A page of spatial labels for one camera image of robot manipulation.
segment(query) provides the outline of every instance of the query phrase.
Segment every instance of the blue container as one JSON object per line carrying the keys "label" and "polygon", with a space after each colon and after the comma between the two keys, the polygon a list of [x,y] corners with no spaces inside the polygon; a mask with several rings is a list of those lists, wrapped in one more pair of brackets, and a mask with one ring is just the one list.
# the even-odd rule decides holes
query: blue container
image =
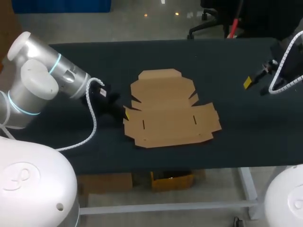
{"label": "blue container", "polygon": [[107,13],[111,0],[12,0],[15,13]]}

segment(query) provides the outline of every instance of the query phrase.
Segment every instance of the flat cardboard box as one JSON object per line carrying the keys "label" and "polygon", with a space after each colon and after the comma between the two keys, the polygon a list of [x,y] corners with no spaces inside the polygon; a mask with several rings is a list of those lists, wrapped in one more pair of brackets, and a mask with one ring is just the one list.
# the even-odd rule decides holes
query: flat cardboard box
{"label": "flat cardboard box", "polygon": [[96,174],[77,176],[79,194],[104,194],[107,192],[125,192],[133,188],[131,173]]}
{"label": "flat cardboard box", "polygon": [[193,106],[198,100],[192,80],[174,69],[147,70],[131,84],[132,109],[125,107],[125,135],[139,147],[154,148],[200,143],[221,130],[214,105]]}
{"label": "flat cardboard box", "polygon": [[11,0],[0,0],[0,65],[20,34],[21,26],[13,11]]}

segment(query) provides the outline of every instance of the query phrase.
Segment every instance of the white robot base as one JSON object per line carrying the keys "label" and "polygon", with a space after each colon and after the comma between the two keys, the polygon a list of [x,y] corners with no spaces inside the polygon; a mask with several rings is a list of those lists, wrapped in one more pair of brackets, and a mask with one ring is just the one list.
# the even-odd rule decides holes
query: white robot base
{"label": "white robot base", "polygon": [[0,137],[0,157],[1,226],[80,226],[76,175],[61,153]]}
{"label": "white robot base", "polygon": [[265,215],[271,227],[303,226],[303,165],[280,173],[265,197]]}

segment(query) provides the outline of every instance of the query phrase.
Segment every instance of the yellow tag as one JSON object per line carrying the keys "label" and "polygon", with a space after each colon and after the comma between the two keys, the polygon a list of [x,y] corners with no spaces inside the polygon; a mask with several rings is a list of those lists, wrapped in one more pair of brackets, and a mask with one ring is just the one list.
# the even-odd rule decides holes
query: yellow tag
{"label": "yellow tag", "polygon": [[126,110],[125,110],[125,115],[127,116],[127,119],[129,120],[129,115]]}
{"label": "yellow tag", "polygon": [[252,83],[251,78],[247,77],[246,81],[243,84],[245,90],[250,86],[251,83]]}

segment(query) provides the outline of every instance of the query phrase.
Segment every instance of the yellow object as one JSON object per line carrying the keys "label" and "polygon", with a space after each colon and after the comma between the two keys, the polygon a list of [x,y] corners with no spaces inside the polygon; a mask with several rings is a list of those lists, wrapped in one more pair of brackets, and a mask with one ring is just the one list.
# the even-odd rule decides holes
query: yellow object
{"label": "yellow object", "polygon": [[128,112],[125,110],[125,115],[127,116],[127,119],[129,120]]}
{"label": "yellow object", "polygon": [[190,188],[194,182],[194,175],[188,174],[179,177],[170,177],[164,179],[154,179],[154,173],[151,172],[151,187],[154,192],[168,192],[174,190],[184,190]]}
{"label": "yellow object", "polygon": [[250,77],[247,77],[246,81],[245,81],[244,84],[243,84],[245,90],[250,86],[251,83],[252,83],[251,78],[250,78]]}

